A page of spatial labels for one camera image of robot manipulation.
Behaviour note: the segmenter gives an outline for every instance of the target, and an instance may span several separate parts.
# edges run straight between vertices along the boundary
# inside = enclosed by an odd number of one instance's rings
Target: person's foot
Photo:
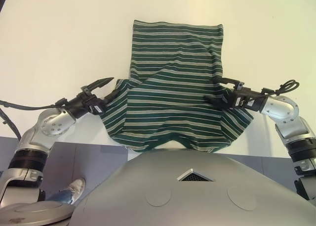
[[[71,204],[74,204],[82,195],[85,188],[85,180],[83,178],[78,178],[74,180],[69,186],[66,188],[72,193],[72,201]]]

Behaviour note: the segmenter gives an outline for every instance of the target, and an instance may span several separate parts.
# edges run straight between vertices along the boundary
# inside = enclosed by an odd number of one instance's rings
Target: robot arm
[[[15,151],[8,169],[0,179],[0,208],[14,203],[34,203],[44,200],[39,186],[43,169],[53,144],[86,113],[103,114],[107,104],[118,94],[114,90],[104,99],[91,92],[113,78],[101,79],[82,87],[74,99],[65,98],[55,103],[58,108],[44,110],[37,123],[27,130]]]
[[[244,83],[237,80],[221,78],[216,82],[235,86],[227,102],[206,96],[209,103],[221,108],[259,111],[275,122],[276,131],[288,150],[295,172],[302,176],[295,181],[297,193],[316,205],[316,136],[308,123],[299,116],[298,105],[290,98],[279,95],[294,90],[298,83],[291,80],[279,90],[263,88],[261,92],[256,92],[243,87]]]

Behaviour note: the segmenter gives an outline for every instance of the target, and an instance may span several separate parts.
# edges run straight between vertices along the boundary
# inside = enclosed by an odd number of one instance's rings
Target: white table
[[[41,106],[73,98],[100,78],[128,78],[134,19],[223,24],[224,76],[253,90],[298,80],[300,88],[288,96],[316,131],[316,0],[7,0],[0,13],[0,99]],[[40,113],[5,111],[22,133]],[[254,116],[220,152],[288,157],[273,122]],[[96,116],[75,128],[61,141],[117,144]],[[0,136],[14,134],[0,125]]]

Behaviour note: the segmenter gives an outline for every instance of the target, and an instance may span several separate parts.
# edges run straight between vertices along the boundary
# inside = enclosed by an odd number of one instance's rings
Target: green striped shirt
[[[223,98],[223,26],[134,21],[130,78],[102,121],[112,139],[135,151],[175,140],[187,148],[216,151],[250,124],[245,110],[222,110],[203,96]]]

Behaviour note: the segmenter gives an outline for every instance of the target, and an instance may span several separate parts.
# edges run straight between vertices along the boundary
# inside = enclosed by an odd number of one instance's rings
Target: black cable
[[[7,124],[10,129],[15,133],[15,135],[18,137],[18,140],[20,141],[21,139],[21,134],[18,130],[18,128],[15,126],[15,124],[10,120],[10,118],[2,111],[0,108],[0,117],[4,120],[4,124]]]
[[[249,101],[257,100],[257,99],[260,99],[260,98],[263,98],[263,97],[272,96],[272,95],[279,96],[280,94],[287,93],[287,92],[290,92],[290,91],[293,91],[293,90],[297,89],[299,87],[299,85],[300,85],[299,82],[297,82],[294,79],[291,79],[291,80],[285,82],[284,84],[280,85],[279,89],[276,89],[275,91],[273,91],[271,93],[260,95],[260,96],[258,96],[256,98],[252,98]]]
[[[14,108],[14,109],[23,110],[23,111],[35,111],[35,110],[42,110],[42,109],[49,109],[49,108],[60,107],[60,106],[56,106],[56,105],[40,106],[40,107],[22,106],[22,105],[17,105],[17,104],[10,103],[10,102],[7,102],[7,101],[2,101],[2,100],[0,100],[0,105],[2,105],[4,107],[11,107],[11,108]]]
[[[300,83],[295,81],[294,79],[291,79],[284,84],[280,85],[280,88],[275,90],[275,93],[277,96],[283,93],[287,93],[290,91],[293,91],[299,87]]]
[[[14,104],[14,103],[10,103],[10,102],[7,102],[7,101],[2,101],[2,100],[0,100],[0,105],[2,105],[4,107],[11,107],[11,108],[14,108],[14,109],[24,110],[24,111],[35,111],[35,110],[41,110],[41,109],[49,109],[49,108],[58,108],[58,107],[60,107],[60,106],[56,106],[56,105],[31,107],[31,106],[18,105],[18,104]],[[15,135],[18,138],[18,140],[20,141],[21,134],[20,134],[18,128],[10,120],[10,118],[4,113],[4,111],[1,110],[1,108],[0,108],[0,117],[4,120],[3,123],[7,124],[10,127],[10,129],[15,133]]]

